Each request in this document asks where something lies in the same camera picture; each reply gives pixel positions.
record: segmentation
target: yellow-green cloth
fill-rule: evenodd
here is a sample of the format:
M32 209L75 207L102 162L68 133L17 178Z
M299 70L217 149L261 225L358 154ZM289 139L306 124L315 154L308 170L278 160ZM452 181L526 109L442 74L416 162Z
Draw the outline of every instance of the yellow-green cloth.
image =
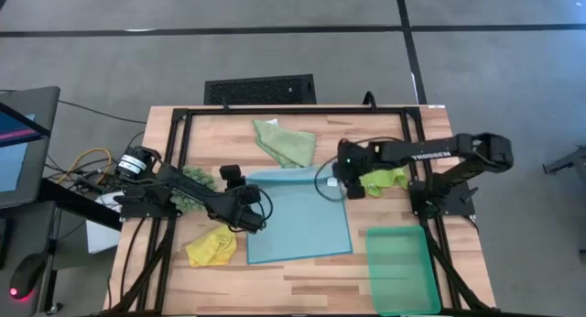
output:
M360 177L360 183L368 194L374 197L383 195L383 188L390 188L394 185L400 185L403 189L407 189L407 175L402 168L390 170L375 170L371 173Z
M253 120L256 144L281 165L282 168L301 168L311 165L316 137L306 132L291 132L262 120Z
M236 251L236 234L227 225L211 230L185 247L192 267L227 265Z

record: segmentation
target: black metal frame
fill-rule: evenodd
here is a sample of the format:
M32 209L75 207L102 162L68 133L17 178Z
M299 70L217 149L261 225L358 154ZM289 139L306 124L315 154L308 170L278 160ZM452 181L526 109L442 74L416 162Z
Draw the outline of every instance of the black metal frame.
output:
M184 127L181 139L181 145L179 150L179 162L178 167L181 169L186 162L188 147L190 143L190 131L192 125L192 119L196 115L399 115L403 136L406 141L412 141L410 130L409 130L409 117L414 121L418 140L425 140L425 134L423 130L423 123L421 119L421 113L419 107L386 107L376 105L376 101L371 93L368 93L364 97L363 104L369 104L370 107L271 107L271 108L258 108L258 107L233 107L233 108L214 108L214 109L174 109L173 116L171 119L171 126L168 136L167 151L165 153L165 161L170 162L173 147L175 146L177 138L177 128L179 120L184 119ZM426 176L431 174L431 166L428 161L424 161L424 170ZM416 162L413 161L409 164L409 169L412 174L413 180L418 180L418 170ZM451 263L450 248L448 244L448 237L445 230L445 225L441 216L435 219L436 229L438 232L439 247L443 252L445 258ZM160 219L155 219L151 227L151 233L149 235L146 262L150 260L153 252L155 251L155 245L157 242L158 230L160 227ZM161 269L157 283L157 296L155 297L155 312L162 313L163 302L165 299L165 290L168 277L168 265L170 262L170 252L163 256L161 261ZM435 263L432 264L433 273L436 280L436 286L438 293L440 294L439 280L437 276L437 270ZM450 289L450 298L452 306L458 310L461 308L459 292L448 278L448 284ZM145 309L146 304L146 293L147 288L143 288L139 294L138 305L136 306L137 311Z
M576 151L571 152L569 155L563 156L547 165L543 165L543 171L546 174L556 174L558 171L565 168L575 168L578 172L580 180L586 184L586 147L578 147Z
M415 124L415 129L417 132L418 141L425 140L425 133L423 129L423 123L421 119L420 109L417 106L411 107L387 107L387 106L378 106L376 101L371 93L368 93L364 97L363 104L367 104L370 107L270 107L270 108L259 108L259 107L218 107L213 109L174 109L173 116L171 120L170 132L168 136L167 142L167 151L165 153L165 161L170 162L173 152L173 147L175 146L176 138L177 138L177 128L179 125L179 121L181 119L184 120L185 124L183 127L181 145L179 149L179 162L178 167L181 169L185 165L185 161L187 159L188 147L190 143L190 132L191 132L191 125L193 123L193 117L196 115L398 115L401 121L403 136L406 141L412 141L411 133L409 130L409 118ZM412 179L419 180L418 176L418 169L416 166L416 162L412 161L409 163L409 170L411 171ZM423 161L423 168L425 170L426 176L431 174L431 165L428 160ZM175 219L170 219L168 221L168 229L174 230L175 227ZM427 219L419 217L419 221L421 225L429 230L429 225ZM450 247L448 243L448 237L446 234L445 224L443 223L442 216L438 216L434 219L436 230L438 233L438 242L439 242L439 251L438 248L432 245L429 246L429 255L432 257L432 261L435 257L443 259L447 261L447 265L451 268L445 269L446 271L446 278L448 281L448 286L450 290L450 299L452 302L453 308L443 308L439 314L448 314L451 316L504 316L504 317L530 317L536 315L529 315L529 314L522 314L522 313L509 313L509 312L499 312L497 310L494 311L487 311L487 310L462 310L461 309L461 302L460 302L460 293L458 287L454 283L457 278L451 279L449 275L453 275L456 271L451 266L451 256L450 256ZM158 236L158 228L160 219L155 219L153 223L158 223L158 225L153 225L151 227L151 233L149 237L147 253L153 252L155 250L155 244L157 242ZM149 254L146 255L146 262L150 261ZM168 278L168 266L170 263L170 251L165 254L165 256L161 259L161 269L160 274L157 282L157 295L155 297L155 307L154 310L144 310L145 309L145 302L146 302L146 292L147 289L143 289L143 292L140 293L141 296L144 296L142 300L140 300L141 296L139 296L139 305L136 307L136 312L126 312L126 314L121 313L121 316L130 316L130 315L162 315L162 308L165 299L165 291L167 285L167 278ZM439 285L439 278L437 275L437 270L435 267L435 263L432 263L434 278L436 280L436 287L438 289L438 294L441 297L440 293L440 285Z
M40 302L38 305L38 312L49 312L56 303L53 301L53 293L55 291L58 270L53 269L53 262L59 241L58 238L62 211L74 213L86 220L96 222L97 224L118 231L122 230L122 223L120 223L120 216L117 212L97 202L82 197L75 192L69 191L59 184L55 184L47 179L43 179L40 183L38 201L55 202L56 207L52 220L53 224L51 225L51 230L49 232L49 246L45 252L47 255L47 263L45 265L45 272L40 291Z

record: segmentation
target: teal plastic sheet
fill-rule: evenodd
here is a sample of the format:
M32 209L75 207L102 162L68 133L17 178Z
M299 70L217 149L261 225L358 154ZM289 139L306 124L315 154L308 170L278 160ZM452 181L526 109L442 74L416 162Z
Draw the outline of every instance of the teal plastic sheet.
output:
M352 253L343 201L330 202L316 192L316 170L270 169L246 178L246 184L258 185L274 204L266 228L247 236L248 264ZM337 185L326 184L330 177L331 168L326 167L318 178L320 190L328 197L342 197ZM265 197L261 203L268 213ZM261 213L258 204L252 208Z

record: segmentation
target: yellow cable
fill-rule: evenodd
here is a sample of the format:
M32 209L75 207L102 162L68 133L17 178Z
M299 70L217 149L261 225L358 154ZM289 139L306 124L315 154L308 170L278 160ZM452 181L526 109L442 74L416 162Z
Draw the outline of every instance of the yellow cable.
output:
M76 159L75 161L73 161L73 163L71 164L70 168L67 170L67 172L65 174L63 174L63 176L61 176L56 183L57 184L61 184L63 182L63 180L65 180L65 178L71 174L71 171L75 169L75 166L77 166L77 164L80 162L80 160L89 155L90 153L93 152L98 152L98 151L103 151L106 156L108 156L108 166L106 166L106 171L102 174L102 176L98 179L97 183L100 183L100 181L103 180L103 177L106 175L106 173L108 172L108 170L110 170L110 165L112 164L112 155L110 154L110 151L108 151L107 148L92 148L89 149L83 153L81 153Z

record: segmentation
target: green towel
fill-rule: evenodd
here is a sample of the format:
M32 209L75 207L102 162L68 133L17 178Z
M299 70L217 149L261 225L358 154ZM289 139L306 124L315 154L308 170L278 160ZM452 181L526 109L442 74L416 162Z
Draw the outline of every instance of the green towel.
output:
M253 120L256 144L281 165L282 168L301 168L311 165L316 137L311 133L290 132L262 120Z
M360 183L368 194L373 197L383 195L381 189L390 188L396 183L403 189L407 189L407 175L402 168L391 170L375 170L360 177Z

